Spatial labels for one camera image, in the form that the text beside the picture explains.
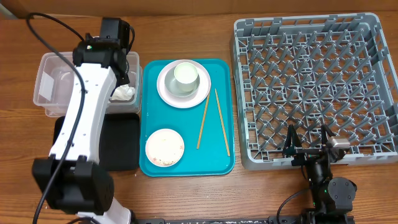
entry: cardboard wall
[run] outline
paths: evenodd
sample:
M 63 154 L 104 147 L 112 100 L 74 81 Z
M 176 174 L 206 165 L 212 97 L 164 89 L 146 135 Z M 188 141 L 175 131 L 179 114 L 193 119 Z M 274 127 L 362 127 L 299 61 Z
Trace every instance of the cardboard wall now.
M 29 12 L 79 16 L 158 16 L 262 12 L 398 10 L 398 0 L 2 0 L 18 17 Z

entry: wooden chopstick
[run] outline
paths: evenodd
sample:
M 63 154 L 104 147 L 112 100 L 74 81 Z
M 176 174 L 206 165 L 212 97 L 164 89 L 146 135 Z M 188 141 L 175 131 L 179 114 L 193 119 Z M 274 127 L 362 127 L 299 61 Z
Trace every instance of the wooden chopstick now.
M 219 103 L 219 101 L 218 101 L 217 89 L 215 89 L 215 91 L 216 91 L 216 99 L 217 99 L 217 105 L 218 105 L 218 113 L 220 114 L 221 127 L 223 127 L 223 134 L 224 134 L 226 152 L 228 153 L 228 156 L 230 156 L 230 154 L 229 154 L 229 147 L 228 147 L 228 141 L 227 141 L 227 139 L 226 139 L 226 134 L 225 134 L 223 115 L 221 114 L 221 107 L 220 107 L 220 103 Z
M 201 127 L 200 127 L 200 133 L 199 133 L 199 139 L 198 139 L 198 145 L 197 145 L 197 149 L 199 149 L 200 146 L 200 140 L 201 140 L 201 134 L 203 132 L 203 126 L 205 125 L 205 118 L 206 118 L 206 112 L 207 112 L 207 104 L 209 103 L 209 97 L 210 97 L 210 92 L 207 95 L 207 99 L 206 99 L 206 106 L 205 106 L 205 112 L 203 113 L 203 118 L 201 120 Z

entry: cable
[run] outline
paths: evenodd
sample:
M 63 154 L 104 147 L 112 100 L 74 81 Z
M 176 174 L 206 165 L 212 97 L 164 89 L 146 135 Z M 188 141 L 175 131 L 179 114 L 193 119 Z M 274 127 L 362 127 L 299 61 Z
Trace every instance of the cable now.
M 28 20 L 31 17 L 33 17 L 33 16 L 41 16 L 41 17 L 44 17 L 44 18 L 47 18 L 47 19 L 51 19 L 52 21 L 58 22 L 59 24 L 61 24 L 62 26 L 64 26 L 68 30 L 72 31 L 74 34 L 76 34 L 80 38 L 81 41 L 85 41 L 85 39 L 76 30 L 74 30 L 72 27 L 68 26 L 66 23 L 62 22 L 61 20 L 59 20 L 57 18 L 54 18 L 52 16 L 49 16 L 49 15 L 46 15 L 46 14 L 43 14 L 43 13 L 39 13 L 39 12 L 31 12 L 31 13 L 29 13 L 29 15 L 27 15 L 26 21 L 28 22 Z M 38 35 L 36 34 L 36 32 L 32 31 L 32 33 L 36 36 L 36 38 L 38 38 Z
M 328 177 L 330 179 L 332 179 L 333 178 L 333 174 L 331 173 L 331 170 L 330 170 L 330 155 L 329 155 L 329 153 L 330 153 L 330 150 L 329 150 L 329 148 L 327 148 L 326 149 L 326 159 L 327 159 L 327 163 L 328 163 L 328 166 L 327 166 L 327 168 L 328 168 Z
M 128 76 L 128 75 L 129 75 L 129 71 L 130 71 L 130 63 L 129 63 L 128 60 L 126 60 L 126 65 L 127 65 L 127 68 L 126 68 L 126 75 Z
M 293 198 L 299 196 L 300 194 L 305 193 L 305 192 L 308 191 L 308 190 L 310 190 L 310 189 L 308 189 L 308 188 L 307 188 L 307 189 L 303 189 L 303 190 L 301 190 L 301 191 L 299 191 L 299 192 L 293 194 L 292 196 L 288 197 L 288 198 L 282 203 L 282 205 L 280 205 L 280 207 L 278 208 L 278 212 L 276 213 L 276 222 L 277 222 L 278 224 L 280 224 L 280 220 L 279 220 L 280 212 L 282 211 L 282 208 L 285 206 L 285 204 L 286 204 L 287 202 L 289 202 L 290 200 L 292 200 Z
M 130 41 L 130 44 L 129 44 L 129 49 L 127 50 L 127 54 L 130 52 L 131 47 L 132 47 L 132 43 L 136 39 L 136 31 L 134 30 L 134 28 L 132 26 L 130 26 L 130 30 L 131 30 L 132 37 L 131 37 L 131 41 Z
M 45 17 L 47 19 L 51 19 L 51 20 L 53 20 L 55 22 L 58 22 L 59 24 L 63 25 L 68 30 L 72 31 L 74 34 L 79 36 L 79 38 L 82 41 L 84 41 L 84 38 L 77 31 L 72 29 L 70 26 L 66 25 L 65 23 L 59 21 L 58 19 L 56 19 L 56 18 L 54 18 L 52 16 L 48 16 L 46 14 L 42 14 L 42 13 L 38 13 L 38 12 L 32 12 L 26 17 L 26 24 L 27 24 L 28 28 L 30 29 L 30 31 L 33 33 L 33 35 L 35 35 L 35 37 L 39 41 L 41 41 L 41 43 L 43 43 L 49 50 L 51 50 L 58 57 L 60 57 L 75 72 L 76 76 L 79 79 L 80 85 L 81 85 L 81 99 L 80 99 L 79 109 L 78 109 L 78 112 L 77 112 L 77 115 L 76 115 L 76 120 L 75 120 L 75 123 L 73 124 L 69 139 L 67 141 L 67 146 L 65 147 L 65 150 L 64 150 L 64 152 L 62 154 L 62 157 L 61 157 L 57 167 L 55 168 L 55 170 L 54 170 L 54 172 L 53 172 L 53 174 L 52 174 L 52 176 L 51 176 L 51 178 L 50 178 L 45 190 L 43 191 L 43 194 L 42 194 L 42 197 L 41 197 L 41 199 L 39 201 L 39 204 L 37 205 L 36 212 L 35 212 L 35 215 L 33 217 L 33 222 L 32 222 L 33 224 L 36 224 L 37 220 L 39 219 L 39 214 L 40 214 L 40 211 L 41 211 L 41 209 L 43 207 L 44 201 L 47 198 L 47 195 L 49 194 L 50 189 L 53 186 L 55 179 L 58 177 L 58 174 L 59 174 L 59 172 L 61 170 L 61 166 L 62 166 L 63 162 L 65 161 L 65 159 L 67 158 L 69 149 L 70 149 L 70 147 L 73 144 L 72 143 L 73 137 L 75 137 L 76 129 L 77 129 L 80 117 L 81 117 L 81 112 L 83 111 L 83 105 L 84 105 L 84 102 L 85 102 L 86 89 L 85 89 L 84 81 L 83 81 L 80 73 L 78 72 L 78 70 L 75 68 L 75 66 L 71 62 L 69 62 L 69 60 L 66 59 L 58 50 L 56 50 L 49 43 L 47 43 L 43 38 L 41 38 L 41 36 L 39 36 L 36 33 L 36 31 L 33 29 L 32 25 L 30 24 L 30 19 L 32 18 L 32 16 L 42 16 L 42 17 Z
M 76 223 L 76 222 L 78 222 L 78 221 L 90 221 L 90 222 L 92 222 L 92 223 L 94 223 L 94 224 L 100 224 L 97 220 L 95 220 L 95 219 L 92 218 L 92 217 L 80 217 L 80 218 L 76 218 L 76 219 L 74 219 L 74 220 L 68 222 L 67 224 L 74 224 L 74 223 Z
M 304 180 L 308 180 L 304 173 L 304 166 L 301 165 L 301 174 L 303 174 Z

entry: cup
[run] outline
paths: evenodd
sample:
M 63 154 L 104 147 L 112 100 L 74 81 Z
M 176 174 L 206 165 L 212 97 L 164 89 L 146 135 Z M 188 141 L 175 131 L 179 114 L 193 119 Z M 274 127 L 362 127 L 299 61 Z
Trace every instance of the cup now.
M 174 78 L 178 89 L 189 92 L 196 87 L 198 70 L 194 64 L 182 62 L 175 67 Z

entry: teal tray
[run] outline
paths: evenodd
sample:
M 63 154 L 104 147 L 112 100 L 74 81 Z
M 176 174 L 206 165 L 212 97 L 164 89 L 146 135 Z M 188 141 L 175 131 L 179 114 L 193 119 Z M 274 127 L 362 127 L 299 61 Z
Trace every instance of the teal tray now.
M 206 121 L 196 149 L 206 100 L 188 109 L 174 108 L 165 103 L 156 89 L 160 71 L 173 60 L 158 60 L 144 69 L 142 89 L 141 136 L 139 165 L 151 177 L 181 177 L 193 175 L 223 175 L 235 165 L 234 124 L 232 113 L 231 82 L 228 65 L 220 59 L 194 60 L 203 65 L 211 78 L 210 99 Z M 231 156 L 228 157 L 216 102 L 215 88 L 220 100 L 225 132 Z M 162 128 L 173 129 L 184 140 L 182 158 L 170 167 L 153 165 L 145 154 L 148 137 Z

